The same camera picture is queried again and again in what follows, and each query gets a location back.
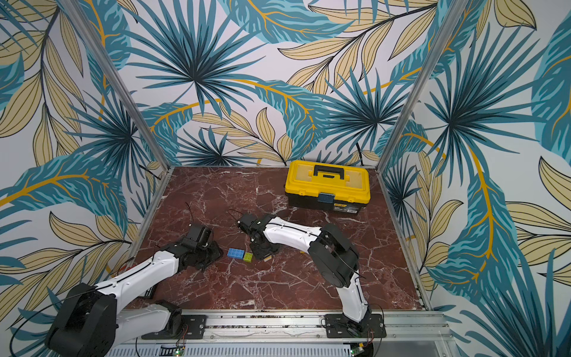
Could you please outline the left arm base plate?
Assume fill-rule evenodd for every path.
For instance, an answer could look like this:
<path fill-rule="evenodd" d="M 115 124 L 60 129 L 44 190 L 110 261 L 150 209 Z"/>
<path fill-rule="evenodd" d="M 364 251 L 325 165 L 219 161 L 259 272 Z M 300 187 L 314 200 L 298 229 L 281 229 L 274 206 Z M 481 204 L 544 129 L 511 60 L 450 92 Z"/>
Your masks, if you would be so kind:
<path fill-rule="evenodd" d="M 180 315 L 174 323 L 157 333 L 141 336 L 143 340 L 202 340 L 205 334 L 206 315 Z"/>

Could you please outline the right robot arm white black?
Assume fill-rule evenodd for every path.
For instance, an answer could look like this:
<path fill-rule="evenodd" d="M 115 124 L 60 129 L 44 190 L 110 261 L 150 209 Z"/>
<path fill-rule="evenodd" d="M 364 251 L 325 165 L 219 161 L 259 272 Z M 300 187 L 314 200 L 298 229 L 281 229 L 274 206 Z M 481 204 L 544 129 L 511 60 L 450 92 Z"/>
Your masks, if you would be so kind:
<path fill-rule="evenodd" d="M 244 214 L 237 226 L 248 235 L 258 260 L 278 253 L 283 245 L 308 254 L 322 278 L 337 289 L 342 303 L 341 323 L 355 331 L 365 330 L 371 309 L 361 287 L 359 254 L 337 226 L 302 226 L 273 214 L 262 218 Z"/>

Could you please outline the yellow black toolbox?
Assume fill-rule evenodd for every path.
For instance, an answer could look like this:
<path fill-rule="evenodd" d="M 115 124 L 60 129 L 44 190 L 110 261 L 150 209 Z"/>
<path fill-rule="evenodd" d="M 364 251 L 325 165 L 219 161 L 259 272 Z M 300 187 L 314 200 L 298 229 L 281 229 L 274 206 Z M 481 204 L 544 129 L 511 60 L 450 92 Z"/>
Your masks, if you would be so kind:
<path fill-rule="evenodd" d="M 358 214 L 371 199 L 365 169 L 307 161 L 291 163 L 284 190 L 291 206 L 347 214 Z"/>

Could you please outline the lime green lego brick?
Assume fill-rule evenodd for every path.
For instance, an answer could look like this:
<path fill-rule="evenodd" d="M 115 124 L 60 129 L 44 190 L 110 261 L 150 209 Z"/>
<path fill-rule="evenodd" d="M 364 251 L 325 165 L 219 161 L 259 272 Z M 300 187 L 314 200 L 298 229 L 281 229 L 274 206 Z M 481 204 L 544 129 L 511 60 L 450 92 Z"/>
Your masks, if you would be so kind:
<path fill-rule="evenodd" d="M 254 255 L 251 253 L 246 252 L 243 256 L 243 260 L 247 263 L 251 263 L 253 260 Z"/>

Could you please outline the blue 2x4 lego brick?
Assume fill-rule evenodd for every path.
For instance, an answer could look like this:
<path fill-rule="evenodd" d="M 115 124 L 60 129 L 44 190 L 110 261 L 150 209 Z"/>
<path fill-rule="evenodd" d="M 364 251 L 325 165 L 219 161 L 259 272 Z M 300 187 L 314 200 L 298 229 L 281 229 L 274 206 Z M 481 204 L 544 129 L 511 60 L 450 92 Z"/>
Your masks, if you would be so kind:
<path fill-rule="evenodd" d="M 245 251 L 238 248 L 229 248 L 228 256 L 233 259 L 243 260 L 245 257 Z"/>

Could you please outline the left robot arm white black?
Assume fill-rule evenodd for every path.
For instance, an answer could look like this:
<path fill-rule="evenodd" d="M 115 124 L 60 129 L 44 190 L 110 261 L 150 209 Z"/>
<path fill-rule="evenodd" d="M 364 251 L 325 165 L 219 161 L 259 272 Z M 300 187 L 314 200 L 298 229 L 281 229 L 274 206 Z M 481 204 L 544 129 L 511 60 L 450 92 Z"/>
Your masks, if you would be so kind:
<path fill-rule="evenodd" d="M 46 347 L 60 356 L 106 356 L 112 348 L 145 335 L 179 338 L 185 330 L 179 306 L 159 300 L 142 309 L 125 308 L 163 280 L 188 268 L 204 271 L 222 258 L 211 233 L 194 224 L 180 240 L 130 270 L 93 286 L 72 288 L 48 331 Z"/>

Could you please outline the aluminium front rail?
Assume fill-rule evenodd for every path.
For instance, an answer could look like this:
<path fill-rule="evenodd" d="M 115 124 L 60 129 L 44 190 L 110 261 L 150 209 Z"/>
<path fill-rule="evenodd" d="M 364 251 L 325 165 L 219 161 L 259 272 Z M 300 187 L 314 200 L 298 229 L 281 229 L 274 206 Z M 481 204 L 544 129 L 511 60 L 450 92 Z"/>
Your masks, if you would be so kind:
<path fill-rule="evenodd" d="M 328 339 L 326 310 L 186 310 L 206 315 L 202 340 L 131 340 L 110 356 L 459 356 L 441 312 L 388 311 L 384 339 Z"/>

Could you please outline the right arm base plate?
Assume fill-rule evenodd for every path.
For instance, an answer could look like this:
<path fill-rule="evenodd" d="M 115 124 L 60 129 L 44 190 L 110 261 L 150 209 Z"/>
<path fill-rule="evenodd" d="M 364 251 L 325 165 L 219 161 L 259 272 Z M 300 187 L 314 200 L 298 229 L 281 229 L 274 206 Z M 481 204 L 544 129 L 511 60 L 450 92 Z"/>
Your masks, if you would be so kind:
<path fill-rule="evenodd" d="M 327 314 L 324 328 L 328 339 L 384 339 L 387 336 L 383 316 L 379 314 L 365 316 L 361 322 L 343 314 Z"/>

